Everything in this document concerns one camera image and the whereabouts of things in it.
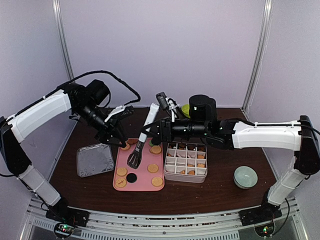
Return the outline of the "brown flower cookie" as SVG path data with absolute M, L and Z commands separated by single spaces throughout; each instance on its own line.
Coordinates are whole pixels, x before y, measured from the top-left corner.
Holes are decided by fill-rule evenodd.
M 127 143 L 129 144 L 129 145 L 134 145 L 134 144 L 136 144 L 138 142 L 138 139 L 129 139 L 128 141 L 127 141 Z

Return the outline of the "clear plastic box lid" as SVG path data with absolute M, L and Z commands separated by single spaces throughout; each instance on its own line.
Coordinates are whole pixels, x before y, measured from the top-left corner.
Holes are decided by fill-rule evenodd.
M 115 162 L 111 147 L 99 143 L 79 148 L 76 152 L 76 169 L 80 178 L 113 171 Z

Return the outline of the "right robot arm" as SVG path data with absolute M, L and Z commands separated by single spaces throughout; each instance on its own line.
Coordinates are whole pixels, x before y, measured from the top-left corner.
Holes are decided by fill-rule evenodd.
M 306 115 L 284 123 L 252 123 L 240 118 L 218 120 L 215 99 L 197 94 L 189 98 L 189 118 L 175 119 L 172 113 L 155 121 L 159 108 L 169 107 L 164 93 L 156 98 L 159 103 L 150 106 L 138 139 L 141 143 L 147 137 L 152 137 L 155 145 L 175 138 L 205 138 L 207 145 L 222 150 L 276 148 L 294 152 L 289 169 L 265 192 L 261 205 L 249 213 L 241 213 L 246 218 L 268 220 L 304 179 L 320 170 L 319 131 Z

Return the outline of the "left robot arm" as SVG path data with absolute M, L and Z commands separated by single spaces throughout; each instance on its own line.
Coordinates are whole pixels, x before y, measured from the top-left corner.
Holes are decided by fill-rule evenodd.
M 25 109 L 0 119 L 0 153 L 8 171 L 38 196 L 61 222 L 72 218 L 67 200 L 49 183 L 46 176 L 32 163 L 31 144 L 44 147 L 53 155 L 49 141 L 57 140 L 58 133 L 45 128 L 59 115 L 76 114 L 94 128 L 95 138 L 103 144 L 126 146 L 127 136 L 121 119 L 129 106 L 121 105 L 109 114 L 98 106 L 109 95 L 108 87 L 100 80 L 84 86 L 75 82 L 63 83 Z

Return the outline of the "lilac divided storage box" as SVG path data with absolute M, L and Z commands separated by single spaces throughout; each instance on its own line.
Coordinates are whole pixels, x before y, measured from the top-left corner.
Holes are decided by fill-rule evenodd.
M 207 147 L 204 144 L 170 142 L 167 145 L 164 162 L 166 180 L 200 184 L 207 174 Z

